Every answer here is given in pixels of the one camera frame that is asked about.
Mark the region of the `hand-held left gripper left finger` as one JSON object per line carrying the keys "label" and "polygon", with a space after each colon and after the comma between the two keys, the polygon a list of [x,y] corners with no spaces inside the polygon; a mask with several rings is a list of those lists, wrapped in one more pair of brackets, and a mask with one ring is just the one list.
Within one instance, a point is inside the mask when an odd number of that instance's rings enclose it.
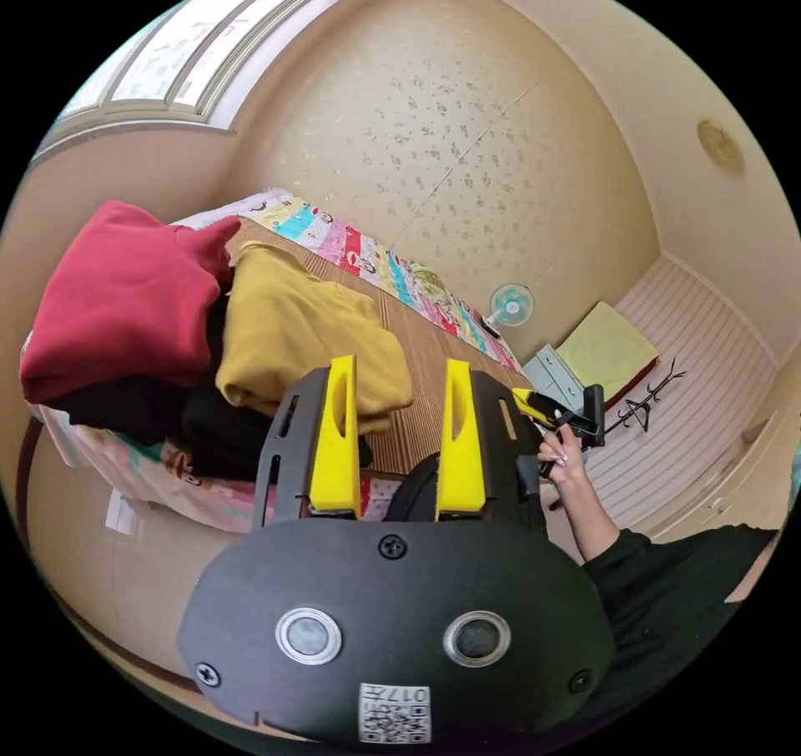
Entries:
{"label": "hand-held left gripper left finger", "polygon": [[361,512],[354,355],[334,358],[327,373],[310,504],[319,513]]}

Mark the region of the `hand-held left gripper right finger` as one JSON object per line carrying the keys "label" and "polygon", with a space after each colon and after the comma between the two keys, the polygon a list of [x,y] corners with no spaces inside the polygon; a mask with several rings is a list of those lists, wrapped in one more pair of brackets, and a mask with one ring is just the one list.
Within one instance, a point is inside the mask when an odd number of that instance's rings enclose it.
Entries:
{"label": "hand-held left gripper right finger", "polygon": [[486,503],[476,405],[468,362],[446,363],[437,511],[480,511]]}

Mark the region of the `person's right hand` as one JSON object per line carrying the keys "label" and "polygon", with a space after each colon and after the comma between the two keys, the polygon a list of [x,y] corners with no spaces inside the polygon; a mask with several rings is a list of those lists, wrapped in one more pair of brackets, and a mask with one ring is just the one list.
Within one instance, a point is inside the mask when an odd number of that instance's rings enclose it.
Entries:
{"label": "person's right hand", "polygon": [[579,440],[568,424],[561,425],[556,431],[549,431],[544,436],[538,446],[537,457],[542,465],[551,468],[549,480],[564,504],[577,491],[590,486]]}

